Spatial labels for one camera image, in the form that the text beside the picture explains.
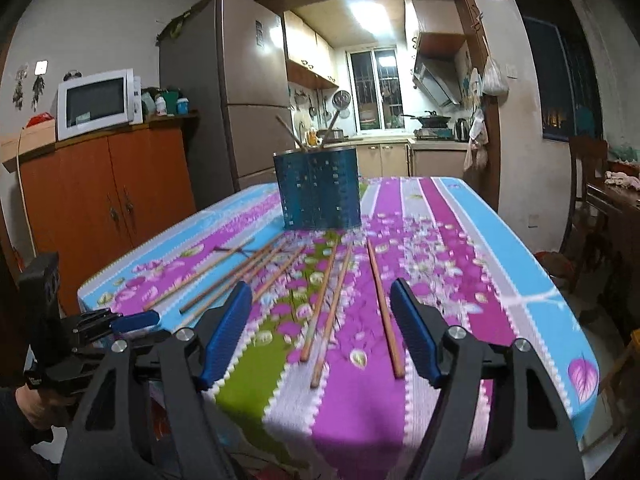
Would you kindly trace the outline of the left hand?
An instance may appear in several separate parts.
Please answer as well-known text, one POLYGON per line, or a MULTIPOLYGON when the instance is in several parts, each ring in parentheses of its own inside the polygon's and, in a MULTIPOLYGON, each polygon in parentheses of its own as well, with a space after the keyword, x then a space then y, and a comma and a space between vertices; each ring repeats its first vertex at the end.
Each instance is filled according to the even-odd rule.
POLYGON ((65 427, 70 421, 68 410, 75 404, 74 398, 66 398, 52 390, 31 389, 21 386, 14 393, 17 406, 37 430, 65 427))

